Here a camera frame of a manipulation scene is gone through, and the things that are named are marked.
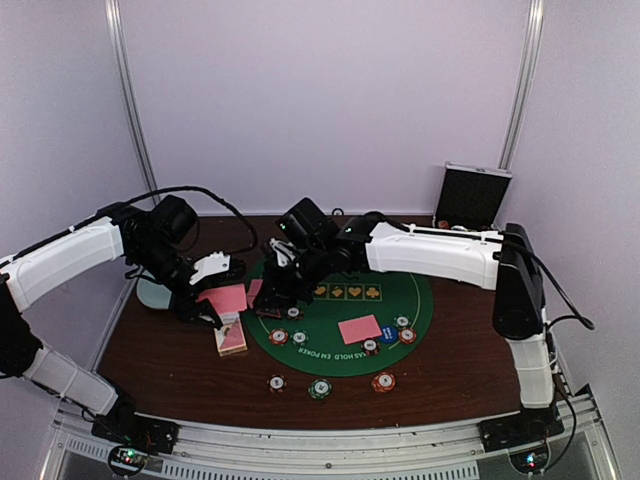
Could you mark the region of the black red triangular dealer marker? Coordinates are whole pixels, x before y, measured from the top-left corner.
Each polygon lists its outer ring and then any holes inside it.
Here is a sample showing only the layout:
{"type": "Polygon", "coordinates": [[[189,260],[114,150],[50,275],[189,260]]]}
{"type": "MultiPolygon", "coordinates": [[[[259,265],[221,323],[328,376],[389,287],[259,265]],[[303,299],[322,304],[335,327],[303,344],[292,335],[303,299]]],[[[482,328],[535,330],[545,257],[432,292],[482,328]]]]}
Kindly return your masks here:
{"type": "Polygon", "coordinates": [[[281,319],[282,313],[279,309],[258,309],[255,313],[260,317],[269,319],[281,319]]]}

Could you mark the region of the red-backed playing card deck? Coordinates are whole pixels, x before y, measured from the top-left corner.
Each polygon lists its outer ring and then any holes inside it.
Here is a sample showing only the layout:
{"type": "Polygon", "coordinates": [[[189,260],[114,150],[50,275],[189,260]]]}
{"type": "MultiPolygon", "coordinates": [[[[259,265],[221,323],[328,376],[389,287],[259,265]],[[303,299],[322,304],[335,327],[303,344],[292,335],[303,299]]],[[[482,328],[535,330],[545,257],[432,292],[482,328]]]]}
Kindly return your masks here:
{"type": "Polygon", "coordinates": [[[199,301],[208,301],[222,323],[230,323],[248,308],[244,284],[235,284],[203,291],[199,301]]]}

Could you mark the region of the red black chip stack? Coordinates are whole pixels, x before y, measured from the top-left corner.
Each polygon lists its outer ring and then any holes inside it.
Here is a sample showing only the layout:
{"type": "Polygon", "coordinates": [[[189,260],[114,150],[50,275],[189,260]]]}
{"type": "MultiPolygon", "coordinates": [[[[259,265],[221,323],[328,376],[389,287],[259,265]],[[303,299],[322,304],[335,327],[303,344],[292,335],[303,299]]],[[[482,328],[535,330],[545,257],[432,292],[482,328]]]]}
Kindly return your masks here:
{"type": "Polygon", "coordinates": [[[287,380],[282,375],[272,375],[267,385],[271,393],[283,393],[287,387],[287,380]]]}

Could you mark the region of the blue small blind button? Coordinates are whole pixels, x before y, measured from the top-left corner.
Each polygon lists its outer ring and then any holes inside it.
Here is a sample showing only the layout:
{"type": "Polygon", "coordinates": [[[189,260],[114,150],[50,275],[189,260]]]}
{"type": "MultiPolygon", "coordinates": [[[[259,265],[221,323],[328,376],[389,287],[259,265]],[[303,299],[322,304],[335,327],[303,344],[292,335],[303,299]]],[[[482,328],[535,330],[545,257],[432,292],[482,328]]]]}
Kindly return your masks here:
{"type": "Polygon", "coordinates": [[[398,339],[398,330],[392,325],[385,325],[381,328],[379,340],[385,344],[391,344],[398,339]]]}

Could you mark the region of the green chip stack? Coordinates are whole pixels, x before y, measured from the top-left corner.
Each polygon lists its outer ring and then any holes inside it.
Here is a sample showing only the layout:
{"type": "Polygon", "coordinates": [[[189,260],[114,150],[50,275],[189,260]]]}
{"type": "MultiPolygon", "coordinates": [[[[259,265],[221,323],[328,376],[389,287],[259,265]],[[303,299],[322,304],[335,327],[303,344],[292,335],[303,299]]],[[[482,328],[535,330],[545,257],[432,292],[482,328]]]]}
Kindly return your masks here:
{"type": "Polygon", "coordinates": [[[332,384],[327,379],[318,378],[309,384],[307,392],[312,399],[321,400],[331,394],[332,384]]]}

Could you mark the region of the orange chip stack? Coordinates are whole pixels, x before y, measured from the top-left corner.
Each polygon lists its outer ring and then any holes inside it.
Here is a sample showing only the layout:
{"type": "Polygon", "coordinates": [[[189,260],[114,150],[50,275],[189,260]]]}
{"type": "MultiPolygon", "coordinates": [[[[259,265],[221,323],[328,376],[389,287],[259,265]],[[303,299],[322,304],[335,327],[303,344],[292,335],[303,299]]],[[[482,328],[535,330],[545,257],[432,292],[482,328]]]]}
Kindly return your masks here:
{"type": "Polygon", "coordinates": [[[379,372],[373,377],[371,386],[376,393],[388,393],[395,389],[396,378],[390,372],[379,372]]]}

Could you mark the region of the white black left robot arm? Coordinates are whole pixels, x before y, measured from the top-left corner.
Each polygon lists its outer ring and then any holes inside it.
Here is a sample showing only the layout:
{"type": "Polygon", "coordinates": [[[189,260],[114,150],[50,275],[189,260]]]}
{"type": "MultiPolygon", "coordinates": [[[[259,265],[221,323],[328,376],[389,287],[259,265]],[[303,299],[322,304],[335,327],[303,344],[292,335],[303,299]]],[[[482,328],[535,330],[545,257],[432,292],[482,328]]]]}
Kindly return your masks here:
{"type": "Polygon", "coordinates": [[[94,267],[125,259],[170,293],[169,308],[186,322],[223,322],[203,292],[230,268],[215,252],[189,260],[178,244],[197,223],[185,200],[169,195],[150,211],[118,202],[80,224],[1,261],[1,373],[25,378],[104,419],[123,444],[137,442],[144,424],[123,393],[103,377],[36,337],[23,314],[37,300],[94,267]]]}

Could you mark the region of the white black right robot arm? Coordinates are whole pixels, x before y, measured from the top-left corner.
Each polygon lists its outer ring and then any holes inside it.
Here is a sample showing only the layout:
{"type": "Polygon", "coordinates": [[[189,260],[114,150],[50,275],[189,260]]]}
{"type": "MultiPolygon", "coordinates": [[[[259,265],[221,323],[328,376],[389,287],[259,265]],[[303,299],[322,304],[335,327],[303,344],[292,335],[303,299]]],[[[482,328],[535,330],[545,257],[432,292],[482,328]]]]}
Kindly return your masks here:
{"type": "Polygon", "coordinates": [[[332,274],[410,273],[456,280],[494,292],[492,325],[509,345],[520,409],[503,425],[530,442],[560,424],[556,360],[541,267],[524,228],[465,233],[403,224],[380,212],[336,224],[304,199],[276,222],[284,239],[262,247],[263,283],[254,304],[287,310],[311,303],[332,274]]]}

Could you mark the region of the light blue flower plate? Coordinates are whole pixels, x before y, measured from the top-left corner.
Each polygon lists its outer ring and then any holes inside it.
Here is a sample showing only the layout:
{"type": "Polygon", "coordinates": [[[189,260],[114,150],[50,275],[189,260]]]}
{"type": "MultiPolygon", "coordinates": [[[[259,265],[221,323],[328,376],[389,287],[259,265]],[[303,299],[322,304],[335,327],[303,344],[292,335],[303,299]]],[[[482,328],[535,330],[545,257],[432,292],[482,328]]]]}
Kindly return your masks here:
{"type": "Polygon", "coordinates": [[[158,285],[146,279],[139,279],[136,286],[138,300],[153,310],[168,310],[172,293],[163,285],[158,285]]]}

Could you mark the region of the gold playing card box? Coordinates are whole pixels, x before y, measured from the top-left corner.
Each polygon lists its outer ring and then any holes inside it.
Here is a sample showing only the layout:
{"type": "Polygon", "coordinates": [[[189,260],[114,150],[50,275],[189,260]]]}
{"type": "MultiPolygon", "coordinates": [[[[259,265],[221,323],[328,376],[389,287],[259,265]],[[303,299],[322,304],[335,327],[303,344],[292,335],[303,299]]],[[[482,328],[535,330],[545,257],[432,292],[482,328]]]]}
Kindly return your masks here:
{"type": "Polygon", "coordinates": [[[215,329],[214,339],[220,357],[242,353],[248,349],[244,329],[240,320],[223,324],[220,329],[215,329]]]}

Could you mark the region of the round green poker mat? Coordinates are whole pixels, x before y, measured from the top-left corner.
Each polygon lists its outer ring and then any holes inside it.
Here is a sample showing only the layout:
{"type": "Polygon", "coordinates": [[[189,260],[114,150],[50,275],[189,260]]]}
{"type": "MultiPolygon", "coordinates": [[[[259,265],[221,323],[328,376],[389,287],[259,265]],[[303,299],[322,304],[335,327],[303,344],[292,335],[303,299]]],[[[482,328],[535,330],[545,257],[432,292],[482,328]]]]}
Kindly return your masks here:
{"type": "Polygon", "coordinates": [[[298,321],[288,320],[284,313],[281,319],[269,319],[258,316],[254,309],[247,310],[242,315],[244,329],[283,365],[316,377],[347,378],[382,371],[411,355],[430,328],[434,298],[429,280],[416,274],[334,274],[318,285],[311,304],[299,303],[298,308],[304,313],[298,321]],[[385,344],[378,337],[379,354],[366,356],[360,342],[345,345],[338,328],[341,321],[366,315],[374,315],[381,328],[394,326],[394,318],[405,315],[418,339],[405,345],[398,339],[385,344]],[[285,345],[270,343],[269,333],[275,328],[289,333],[285,345]],[[308,334],[304,346],[292,343],[295,331],[308,334]]]}

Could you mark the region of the metal front rail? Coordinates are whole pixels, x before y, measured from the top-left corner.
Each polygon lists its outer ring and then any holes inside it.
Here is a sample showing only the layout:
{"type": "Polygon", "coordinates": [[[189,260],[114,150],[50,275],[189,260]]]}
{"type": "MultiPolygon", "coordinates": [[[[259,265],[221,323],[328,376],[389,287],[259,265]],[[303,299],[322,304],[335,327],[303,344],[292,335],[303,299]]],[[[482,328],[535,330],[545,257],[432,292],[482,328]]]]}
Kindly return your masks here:
{"type": "Polygon", "coordinates": [[[617,461],[590,394],[557,404],[563,433],[488,451],[477,419],[360,430],[274,430],[181,421],[170,454],[139,479],[526,479],[525,451],[547,447],[545,479],[617,479],[617,461]]]}

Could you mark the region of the left aluminium frame post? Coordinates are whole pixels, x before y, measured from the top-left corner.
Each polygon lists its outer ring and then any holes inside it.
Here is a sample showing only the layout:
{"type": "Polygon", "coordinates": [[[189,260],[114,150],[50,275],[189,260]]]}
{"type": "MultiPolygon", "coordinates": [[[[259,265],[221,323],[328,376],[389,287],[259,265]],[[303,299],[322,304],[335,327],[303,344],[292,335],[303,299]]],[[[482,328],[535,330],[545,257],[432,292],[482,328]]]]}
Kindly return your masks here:
{"type": "Polygon", "coordinates": [[[135,89],[128,59],[125,32],[122,22],[121,2],[106,0],[104,2],[107,28],[114,52],[116,69],[124,101],[126,119],[131,134],[133,147],[139,165],[143,183],[151,192],[158,188],[156,176],[150,161],[148,148],[143,132],[140,113],[136,101],[135,89]]]}

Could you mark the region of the aluminium frame post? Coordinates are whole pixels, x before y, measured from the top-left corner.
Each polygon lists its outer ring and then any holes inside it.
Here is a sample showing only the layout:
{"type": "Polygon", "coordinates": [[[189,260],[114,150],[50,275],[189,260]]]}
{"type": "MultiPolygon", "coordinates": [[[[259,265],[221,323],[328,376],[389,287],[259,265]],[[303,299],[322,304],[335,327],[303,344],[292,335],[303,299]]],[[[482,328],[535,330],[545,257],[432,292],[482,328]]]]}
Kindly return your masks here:
{"type": "Polygon", "coordinates": [[[533,85],[541,47],[545,4],[544,0],[531,0],[529,2],[516,90],[498,163],[498,168],[501,170],[509,170],[511,168],[524,122],[526,103],[533,85]]]}
{"type": "Polygon", "coordinates": [[[122,22],[121,2],[106,0],[104,2],[107,28],[114,52],[116,69],[124,101],[126,119],[131,134],[133,147],[139,165],[143,183],[151,192],[158,188],[156,176],[150,161],[148,148],[143,132],[140,113],[136,101],[135,89],[128,59],[125,32],[122,22]]]}

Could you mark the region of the right aluminium frame post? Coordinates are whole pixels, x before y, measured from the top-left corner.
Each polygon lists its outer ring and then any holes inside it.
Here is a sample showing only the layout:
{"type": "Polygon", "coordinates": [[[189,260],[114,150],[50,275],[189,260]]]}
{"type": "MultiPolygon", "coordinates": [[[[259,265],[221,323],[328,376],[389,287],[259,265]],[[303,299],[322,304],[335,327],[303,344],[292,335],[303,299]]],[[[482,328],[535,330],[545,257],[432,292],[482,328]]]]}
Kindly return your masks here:
{"type": "Polygon", "coordinates": [[[526,103],[533,85],[541,47],[545,4],[544,0],[531,0],[529,2],[516,90],[498,163],[498,168],[501,170],[509,170],[511,168],[524,122],[526,103]]]}

